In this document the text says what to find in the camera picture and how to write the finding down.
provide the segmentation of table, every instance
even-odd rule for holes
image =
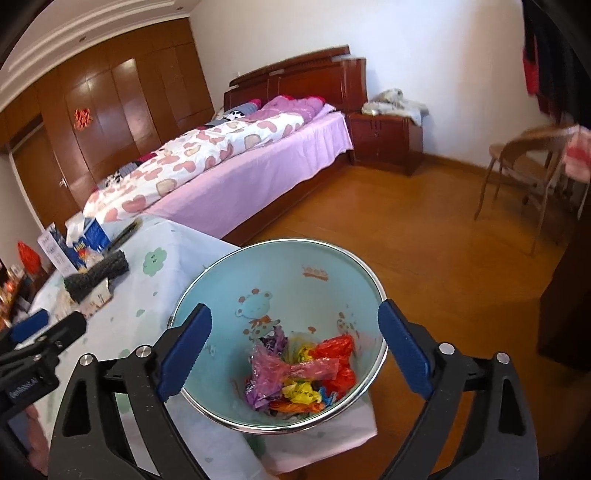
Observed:
[[[183,225],[144,216],[140,230],[123,245],[130,272],[115,281],[113,299],[88,321],[86,334],[61,356],[56,368],[60,386],[37,403],[49,438],[67,382],[77,360],[93,353],[98,360],[128,356],[138,345],[153,345],[189,284],[205,268],[238,247]],[[124,225],[116,225],[121,230]],[[107,232],[112,238],[116,231]],[[52,311],[61,277],[54,273],[35,298],[31,311]],[[50,324],[55,324],[52,315]],[[117,394],[119,412],[137,464],[153,473],[129,400]],[[248,436],[201,415],[181,395],[171,397],[168,412],[192,454],[212,480],[269,480],[344,452],[377,434],[374,411],[366,396],[336,418],[305,432],[274,437]]]

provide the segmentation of metal screw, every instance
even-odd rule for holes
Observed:
[[[443,355],[453,355],[456,349],[451,343],[442,343],[439,345],[439,351],[443,353]]]
[[[509,358],[509,355],[507,355],[506,353],[503,353],[503,352],[496,354],[496,359],[505,365],[511,361],[511,359]]]
[[[83,367],[85,367],[86,365],[90,365],[92,363],[94,359],[92,358],[92,355],[87,353],[86,355],[82,355],[80,357],[80,365],[82,365]]]
[[[141,346],[135,351],[135,354],[140,358],[145,358],[151,353],[152,349],[148,345]]]

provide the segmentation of tissue box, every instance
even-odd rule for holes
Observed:
[[[66,239],[56,229],[54,223],[37,239],[51,263],[63,277],[86,268],[88,248],[95,252],[102,252],[110,243],[109,237],[94,218],[84,219],[82,231],[83,235],[73,242],[72,247],[67,246]]]
[[[78,269],[85,266],[76,251],[66,245],[66,239],[57,230],[55,223],[43,232],[37,243],[63,277],[78,273]]]

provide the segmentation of wooden nightstand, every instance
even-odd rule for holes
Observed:
[[[412,175],[423,160],[423,129],[407,117],[350,113],[355,163]]]

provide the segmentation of light blue trash can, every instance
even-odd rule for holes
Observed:
[[[282,434],[326,421],[353,404],[384,363],[386,342],[378,307],[386,294],[376,275],[346,250],[309,239],[263,242],[233,252],[203,272],[183,294],[170,325],[181,325],[198,303],[212,311],[213,327],[183,395],[222,425],[253,434]],[[280,420],[253,411],[244,399],[252,341],[280,324],[322,340],[350,333],[357,384],[348,395],[304,420]]]

